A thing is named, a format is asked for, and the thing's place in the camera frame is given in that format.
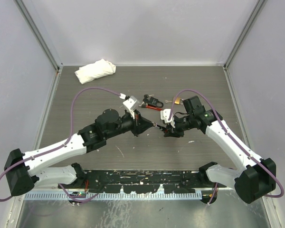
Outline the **red cable lock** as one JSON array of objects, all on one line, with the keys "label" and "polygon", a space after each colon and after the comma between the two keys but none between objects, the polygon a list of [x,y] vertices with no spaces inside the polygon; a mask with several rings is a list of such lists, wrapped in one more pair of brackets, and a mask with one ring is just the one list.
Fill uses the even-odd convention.
[{"label": "red cable lock", "polygon": [[159,117],[160,117],[159,109],[156,109],[155,107],[147,107],[147,108],[139,107],[139,108],[140,111],[142,111],[142,116],[144,116],[146,119],[149,119],[152,122],[157,123],[157,126],[154,128],[160,130],[161,132],[164,132],[166,130],[166,127],[163,126],[161,123],[159,123]]}]

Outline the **black-headed key bunch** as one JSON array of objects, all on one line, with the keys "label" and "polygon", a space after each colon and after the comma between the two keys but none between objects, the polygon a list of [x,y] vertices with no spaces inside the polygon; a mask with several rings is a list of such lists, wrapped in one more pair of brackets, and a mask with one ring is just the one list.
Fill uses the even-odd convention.
[{"label": "black-headed key bunch", "polygon": [[156,107],[156,105],[154,104],[154,97],[151,95],[144,95],[142,103],[139,106],[142,108]]}]

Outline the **black padlock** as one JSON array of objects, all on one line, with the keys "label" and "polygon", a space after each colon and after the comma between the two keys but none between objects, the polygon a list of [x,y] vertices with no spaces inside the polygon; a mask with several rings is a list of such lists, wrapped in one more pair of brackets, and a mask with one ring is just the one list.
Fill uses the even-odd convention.
[{"label": "black padlock", "polygon": [[150,97],[148,101],[148,106],[156,107],[156,108],[163,108],[163,102],[159,101],[157,98]]}]

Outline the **large brass padlock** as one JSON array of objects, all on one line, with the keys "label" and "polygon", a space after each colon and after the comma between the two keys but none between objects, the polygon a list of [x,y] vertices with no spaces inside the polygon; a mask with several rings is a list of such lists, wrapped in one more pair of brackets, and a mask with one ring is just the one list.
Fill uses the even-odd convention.
[{"label": "large brass padlock", "polygon": [[174,104],[175,105],[183,105],[183,99],[181,99],[180,97],[176,97]]}]

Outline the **white cloth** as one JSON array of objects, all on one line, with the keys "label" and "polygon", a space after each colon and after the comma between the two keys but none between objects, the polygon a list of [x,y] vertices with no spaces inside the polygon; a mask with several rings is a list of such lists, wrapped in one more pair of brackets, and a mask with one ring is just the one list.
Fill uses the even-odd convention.
[{"label": "white cloth", "polygon": [[85,84],[95,79],[102,78],[104,76],[113,75],[116,73],[116,65],[110,61],[101,59],[92,64],[79,67],[75,71],[75,75],[81,84]]}]

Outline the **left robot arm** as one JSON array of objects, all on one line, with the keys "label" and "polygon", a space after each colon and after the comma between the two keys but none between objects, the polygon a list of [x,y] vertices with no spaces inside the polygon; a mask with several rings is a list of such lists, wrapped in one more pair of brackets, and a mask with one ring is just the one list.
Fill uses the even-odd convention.
[{"label": "left robot arm", "polygon": [[86,177],[80,165],[52,168],[65,159],[95,151],[106,145],[106,141],[126,132],[138,136],[153,127],[153,122],[135,110],[123,116],[114,109],[107,109],[90,124],[65,141],[50,146],[21,152],[14,149],[9,153],[4,166],[11,196],[23,195],[34,187],[50,184],[71,184],[74,188],[84,186]]}]

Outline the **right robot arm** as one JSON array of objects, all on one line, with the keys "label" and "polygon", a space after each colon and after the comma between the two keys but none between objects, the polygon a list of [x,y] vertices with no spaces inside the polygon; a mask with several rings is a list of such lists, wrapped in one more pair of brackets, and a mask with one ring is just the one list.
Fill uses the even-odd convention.
[{"label": "right robot arm", "polygon": [[233,188],[245,203],[252,203],[276,188],[276,164],[263,159],[248,148],[213,110],[206,110],[197,96],[183,101],[186,115],[182,118],[161,111],[166,124],[166,137],[183,137],[186,130],[198,129],[211,138],[232,160],[236,169],[210,162],[199,168],[199,182],[204,187],[219,183]]}]

